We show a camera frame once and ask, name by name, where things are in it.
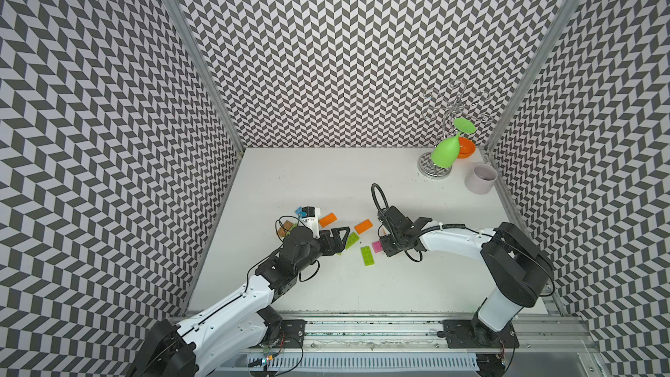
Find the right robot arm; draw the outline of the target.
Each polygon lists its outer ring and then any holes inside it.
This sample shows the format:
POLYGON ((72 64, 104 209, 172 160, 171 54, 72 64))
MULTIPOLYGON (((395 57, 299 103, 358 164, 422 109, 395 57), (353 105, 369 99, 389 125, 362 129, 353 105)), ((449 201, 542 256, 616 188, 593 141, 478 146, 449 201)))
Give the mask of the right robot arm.
POLYGON ((513 223, 475 230, 459 223, 436 223, 428 217, 411 221, 394 206, 379 209, 378 218, 388 231, 380 238, 388 257, 408 251, 439 251, 483 262, 496 287, 475 313, 472 326, 476 330, 501 333, 521 310, 552 295, 544 292, 547 284, 554 284, 551 258, 513 223))

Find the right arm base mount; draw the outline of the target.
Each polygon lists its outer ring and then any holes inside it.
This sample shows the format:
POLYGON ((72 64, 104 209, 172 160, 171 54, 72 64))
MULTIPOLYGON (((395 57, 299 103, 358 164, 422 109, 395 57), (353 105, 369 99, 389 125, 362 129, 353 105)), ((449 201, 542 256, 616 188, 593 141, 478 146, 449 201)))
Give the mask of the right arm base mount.
POLYGON ((485 325, 470 319, 445 319, 437 332, 439 339, 446 340, 449 348, 513 349, 520 347, 516 331, 509 322, 502 331, 495 332, 485 325))

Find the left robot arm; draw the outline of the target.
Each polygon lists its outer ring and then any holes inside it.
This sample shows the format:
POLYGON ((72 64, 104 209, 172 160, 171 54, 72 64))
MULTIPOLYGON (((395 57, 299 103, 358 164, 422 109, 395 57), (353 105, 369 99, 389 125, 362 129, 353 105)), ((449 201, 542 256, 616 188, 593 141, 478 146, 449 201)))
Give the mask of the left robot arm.
POLYGON ((271 307, 322 257, 341 253, 351 229, 314 232, 297 225, 269 256, 253 265, 245 283, 211 307, 176 324, 154 325, 127 376, 207 376, 248 347, 277 339, 282 317, 271 307))

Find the green lego brick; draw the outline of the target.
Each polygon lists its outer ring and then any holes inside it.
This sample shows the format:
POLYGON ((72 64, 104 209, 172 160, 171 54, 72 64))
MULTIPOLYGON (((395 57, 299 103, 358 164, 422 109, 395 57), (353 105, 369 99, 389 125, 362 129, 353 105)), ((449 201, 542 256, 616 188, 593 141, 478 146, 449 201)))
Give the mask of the green lego brick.
POLYGON ((364 266, 374 265, 373 251, 369 246, 362 247, 360 253, 363 259, 364 266))
POLYGON ((348 237, 347 237, 347 242, 345 243, 345 249, 348 250, 354 244, 356 244, 359 241, 359 235, 356 232, 352 232, 348 237))

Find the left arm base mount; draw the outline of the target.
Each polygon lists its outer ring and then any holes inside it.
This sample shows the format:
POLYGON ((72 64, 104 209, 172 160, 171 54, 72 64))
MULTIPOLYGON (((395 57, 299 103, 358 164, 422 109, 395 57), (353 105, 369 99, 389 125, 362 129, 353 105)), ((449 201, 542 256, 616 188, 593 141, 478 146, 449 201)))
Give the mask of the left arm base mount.
POLYGON ((303 319, 282 319, 270 323, 265 336, 261 339, 261 347, 273 350, 282 348, 303 347, 307 322, 303 319))

